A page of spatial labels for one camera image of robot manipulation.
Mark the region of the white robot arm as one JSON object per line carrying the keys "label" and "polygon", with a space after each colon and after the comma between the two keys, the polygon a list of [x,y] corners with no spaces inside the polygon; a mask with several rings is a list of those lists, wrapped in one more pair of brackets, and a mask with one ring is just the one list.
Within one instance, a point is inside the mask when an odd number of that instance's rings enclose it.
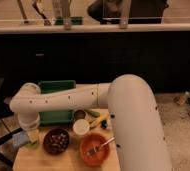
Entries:
{"label": "white robot arm", "polygon": [[110,83],[90,84],[43,94],[34,83],[24,84],[10,101],[24,130],[38,127],[38,114],[70,109],[106,109],[121,171],[172,171],[154,94],[139,76],[125,74]]}

